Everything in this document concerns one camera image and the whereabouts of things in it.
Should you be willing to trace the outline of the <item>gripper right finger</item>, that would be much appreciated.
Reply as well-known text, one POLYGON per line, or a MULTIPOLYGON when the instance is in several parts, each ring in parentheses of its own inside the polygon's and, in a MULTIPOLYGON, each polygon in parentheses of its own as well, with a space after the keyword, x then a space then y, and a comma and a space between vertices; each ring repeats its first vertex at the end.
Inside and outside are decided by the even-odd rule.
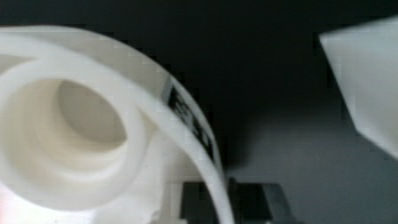
POLYGON ((279 184, 230 179, 230 199, 237 224, 297 224, 279 184))

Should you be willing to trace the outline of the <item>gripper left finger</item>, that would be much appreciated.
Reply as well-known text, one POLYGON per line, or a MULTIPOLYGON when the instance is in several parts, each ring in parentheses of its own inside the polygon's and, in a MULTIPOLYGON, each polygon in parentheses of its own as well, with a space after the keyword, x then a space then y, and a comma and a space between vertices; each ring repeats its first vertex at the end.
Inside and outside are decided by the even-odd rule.
POLYGON ((219 224, 212 196, 203 182, 183 183, 180 218, 187 224, 219 224))

